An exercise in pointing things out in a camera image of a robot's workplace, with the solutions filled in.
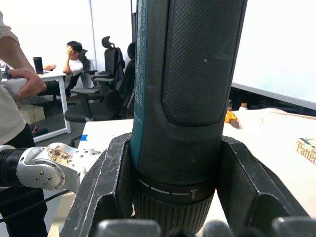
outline cup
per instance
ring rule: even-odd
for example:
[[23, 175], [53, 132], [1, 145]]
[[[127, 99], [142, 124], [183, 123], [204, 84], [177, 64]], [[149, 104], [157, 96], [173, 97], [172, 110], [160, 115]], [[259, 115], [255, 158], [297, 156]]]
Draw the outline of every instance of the cup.
[[34, 61], [36, 73], [37, 74], [44, 74], [43, 63], [41, 61], [41, 57], [34, 57], [33, 61]]

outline white shirt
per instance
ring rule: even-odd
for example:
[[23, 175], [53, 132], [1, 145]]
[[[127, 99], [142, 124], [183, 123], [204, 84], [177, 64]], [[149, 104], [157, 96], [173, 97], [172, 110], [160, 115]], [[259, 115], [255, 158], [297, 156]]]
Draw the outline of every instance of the white shirt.
[[72, 76], [78, 75], [79, 73], [82, 72], [83, 70], [83, 64], [82, 62], [77, 59], [77, 60], [69, 60], [69, 67], [71, 69], [71, 71], [73, 72], [73, 74], [69, 74], [65, 77], [65, 88], [67, 88], [69, 86], [70, 83], [70, 79]]

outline white wall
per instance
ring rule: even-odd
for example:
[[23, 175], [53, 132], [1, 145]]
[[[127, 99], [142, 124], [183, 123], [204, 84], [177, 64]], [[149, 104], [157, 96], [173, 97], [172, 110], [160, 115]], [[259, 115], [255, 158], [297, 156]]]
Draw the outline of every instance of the white wall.
[[131, 2], [130, 0], [91, 0], [97, 70], [105, 69], [104, 51], [101, 40], [110, 36], [122, 51], [125, 64], [130, 60], [128, 45], [132, 42]]
[[43, 64], [63, 65], [71, 40], [81, 42], [95, 61], [89, 0], [10, 0], [0, 10], [31, 64], [40, 56]]
[[316, 103], [315, 9], [315, 0], [248, 0], [233, 82]]

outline book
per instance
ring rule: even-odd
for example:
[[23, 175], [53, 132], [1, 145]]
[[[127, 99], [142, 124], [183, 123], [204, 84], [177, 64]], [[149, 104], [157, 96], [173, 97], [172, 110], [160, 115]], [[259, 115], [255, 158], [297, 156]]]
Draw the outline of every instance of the book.
[[296, 151], [316, 165], [316, 137], [297, 139]]

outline game controller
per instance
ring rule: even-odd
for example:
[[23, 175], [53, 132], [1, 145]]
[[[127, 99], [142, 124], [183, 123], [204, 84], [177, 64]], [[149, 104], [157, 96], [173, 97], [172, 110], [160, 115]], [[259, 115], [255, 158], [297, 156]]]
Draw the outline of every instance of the game controller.
[[2, 85], [9, 92], [9, 94], [14, 98], [18, 96], [18, 92], [22, 87], [28, 82], [26, 78], [17, 78], [2, 81]]

